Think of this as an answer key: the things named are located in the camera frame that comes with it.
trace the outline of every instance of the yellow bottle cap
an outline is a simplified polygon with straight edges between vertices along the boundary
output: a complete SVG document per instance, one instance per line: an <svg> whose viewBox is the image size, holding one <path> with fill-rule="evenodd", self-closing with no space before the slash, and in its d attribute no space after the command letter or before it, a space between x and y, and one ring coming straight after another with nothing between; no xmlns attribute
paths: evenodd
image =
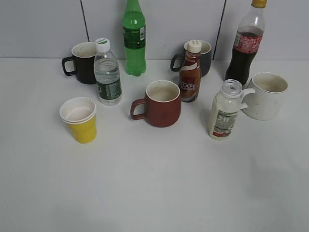
<svg viewBox="0 0 309 232"><path fill-rule="evenodd" d="M267 0L252 0L251 6L256 8L265 8Z"/></svg>

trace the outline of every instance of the black mug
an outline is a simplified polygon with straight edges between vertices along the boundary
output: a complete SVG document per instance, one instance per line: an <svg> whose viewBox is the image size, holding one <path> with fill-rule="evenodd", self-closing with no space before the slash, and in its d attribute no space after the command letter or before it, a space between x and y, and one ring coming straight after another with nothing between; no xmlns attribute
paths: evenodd
<svg viewBox="0 0 309 232"><path fill-rule="evenodd" d="M203 40L200 40L200 41L202 43L201 60L200 60L201 71L202 71L202 76L205 76L209 72L209 69L211 68L211 45L209 42L206 42ZM180 69L182 68L183 62L185 60L185 52L187 51L188 42L184 44L184 50L181 54L176 54L173 56L172 61L170 63L170 69L173 72L179 72ZM175 61L179 58L180 58L181 66L174 68Z"/></svg>
<svg viewBox="0 0 309 232"><path fill-rule="evenodd" d="M72 48L72 56L62 59L62 69L65 75L76 75L79 82L95 84L96 78L93 63L96 56L96 44L92 42L80 43ZM74 71L68 72L65 67L67 61L73 61Z"/></svg>

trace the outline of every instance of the red label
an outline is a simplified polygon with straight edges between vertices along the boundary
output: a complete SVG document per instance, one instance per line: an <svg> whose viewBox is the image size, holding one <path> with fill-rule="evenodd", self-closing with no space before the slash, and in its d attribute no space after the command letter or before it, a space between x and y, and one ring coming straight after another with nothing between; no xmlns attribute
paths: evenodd
<svg viewBox="0 0 309 232"><path fill-rule="evenodd" d="M259 49L261 36L249 36L237 32L234 47L242 53L255 53Z"/></svg>

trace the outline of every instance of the mug handle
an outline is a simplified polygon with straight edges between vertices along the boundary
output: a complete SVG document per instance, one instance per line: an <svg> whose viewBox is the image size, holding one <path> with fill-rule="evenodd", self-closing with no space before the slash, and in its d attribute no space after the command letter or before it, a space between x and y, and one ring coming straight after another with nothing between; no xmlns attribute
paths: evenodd
<svg viewBox="0 0 309 232"><path fill-rule="evenodd" d="M74 71L72 71L72 72L68 72L68 71L66 70L66 66L65 66L65 63L66 63L67 61L74 61L74 57L65 57L65 58L62 59L62 62L61 62L61 63L62 63L62 69L63 69L64 74L67 75L67 76L73 76L73 75L76 74L76 70L74 70Z"/></svg>
<svg viewBox="0 0 309 232"><path fill-rule="evenodd" d="M138 99L138 100L135 100L132 105L131 105L131 118L134 119L134 120L139 120L139 119L143 119L146 117L145 113L143 114L139 114L139 115L135 115L134 114L134 110L135 108L138 106L138 105L141 105L141 104L146 104L146 99Z"/></svg>
<svg viewBox="0 0 309 232"><path fill-rule="evenodd" d="M175 61L178 59L178 58L182 58L181 59L181 65L180 67L177 67L177 68L174 68L174 64L175 64ZM173 56L172 58L172 61L170 62L170 69L173 71L173 72L179 72L180 69L182 68L182 63L184 62L184 54L176 54Z"/></svg>
<svg viewBox="0 0 309 232"><path fill-rule="evenodd" d="M241 92L241 95L240 95L240 97L241 97L241 100L243 100L243 98L246 96L246 95L248 95L248 94L250 94L250 93L255 93L255 89L254 88L247 88L247 89L244 89L242 92ZM241 110L242 109L245 109L245 108L248 108L248 105L246 104L246 103L243 103L242 105L241 105Z"/></svg>

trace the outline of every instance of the white wall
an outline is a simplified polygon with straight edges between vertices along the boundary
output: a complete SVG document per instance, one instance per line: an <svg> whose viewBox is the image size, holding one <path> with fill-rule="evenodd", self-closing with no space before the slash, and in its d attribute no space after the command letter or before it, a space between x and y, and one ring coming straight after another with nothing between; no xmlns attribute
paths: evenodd
<svg viewBox="0 0 309 232"><path fill-rule="evenodd" d="M224 0L140 0L146 18L146 58L171 59L191 39L215 46ZM122 19L126 0L83 0L90 41L111 40L125 58Z"/></svg>
<svg viewBox="0 0 309 232"><path fill-rule="evenodd" d="M0 0L0 57L62 58L85 41L79 0Z"/></svg>
<svg viewBox="0 0 309 232"><path fill-rule="evenodd" d="M214 45L225 0L140 0L146 17L147 59L171 59L190 39ZM239 22L251 0L226 0L215 59L231 58ZM125 58L122 18L126 0L82 0L90 40L107 37ZM309 1L268 0L261 60L308 60ZM0 57L63 58L87 41L80 0L0 0Z"/></svg>
<svg viewBox="0 0 309 232"><path fill-rule="evenodd" d="M250 7L250 0L226 1L216 60L231 59L238 24ZM306 0L268 0L264 9L266 30L255 59L308 60L308 9Z"/></svg>

